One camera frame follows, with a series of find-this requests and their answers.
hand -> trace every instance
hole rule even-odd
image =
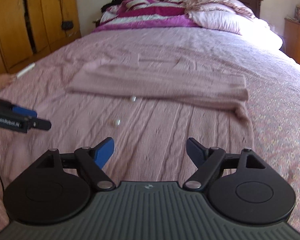
[[[1,74],[0,75],[0,90],[4,89],[16,80],[16,75]]]

gray ribbed platform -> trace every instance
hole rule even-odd
[[[122,182],[98,193],[75,218],[53,226],[11,223],[0,240],[294,240],[300,235],[285,223],[244,227],[215,214],[199,193],[176,182]]]

wooden nightstand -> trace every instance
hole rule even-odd
[[[286,54],[300,64],[300,23],[285,19],[284,40],[286,42]]]

white marker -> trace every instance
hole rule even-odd
[[[23,70],[19,71],[16,74],[16,77],[19,78],[19,77],[23,76],[24,74],[26,74],[28,71],[30,71],[34,67],[35,67],[35,63],[30,64],[28,67],[25,67]]]

logo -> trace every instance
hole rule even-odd
[[[145,188],[146,189],[151,189],[151,188],[153,188],[153,186],[151,184],[148,184],[148,185],[145,186]]]
[[[20,127],[21,126],[20,122],[11,121],[11,120],[1,118],[1,117],[0,117],[0,123],[10,125],[10,126],[14,126],[14,127]]]

